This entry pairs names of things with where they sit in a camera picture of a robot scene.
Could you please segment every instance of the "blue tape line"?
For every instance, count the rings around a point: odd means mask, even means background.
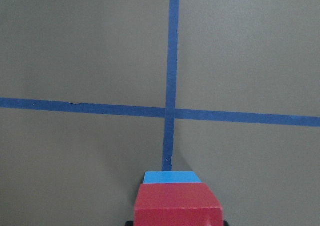
[[[78,112],[78,113],[94,113],[94,114],[111,114],[126,116],[142,116],[142,117],[164,117],[165,108],[160,107],[139,107],[139,106],[123,106],[95,103],[79,103],[73,104],[60,101],[45,101],[33,99],[17,99],[0,97],[0,107],[33,109],[46,111],[61,112]]]
[[[320,117],[295,115],[176,109],[175,117],[177,119],[320,127]]]
[[[162,170],[172,171],[178,67],[179,0],[170,0]]]

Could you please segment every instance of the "red block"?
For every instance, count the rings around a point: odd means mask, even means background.
[[[223,208],[205,183],[141,184],[134,226],[223,226]]]

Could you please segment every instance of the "gray surface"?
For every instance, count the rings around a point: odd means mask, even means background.
[[[0,225],[124,225],[164,120],[0,108]]]
[[[0,0],[0,95],[164,106],[168,8],[169,0]]]
[[[320,0],[181,0],[177,107],[320,115]]]
[[[177,106],[320,116],[320,0],[181,0]],[[0,96],[164,106],[169,0],[0,0]],[[0,225],[123,225],[164,120],[0,109]],[[319,225],[320,129],[176,123],[231,226]]]

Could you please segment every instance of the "block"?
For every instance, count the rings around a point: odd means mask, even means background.
[[[192,171],[146,172],[143,183],[185,183],[201,182]]]
[[[205,183],[141,184],[134,226],[223,226],[223,208]]]

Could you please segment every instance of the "block's top face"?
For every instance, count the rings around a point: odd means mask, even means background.
[[[205,183],[141,184],[135,210],[219,208],[220,202]]]
[[[146,172],[143,183],[186,183],[201,182],[191,171]]]

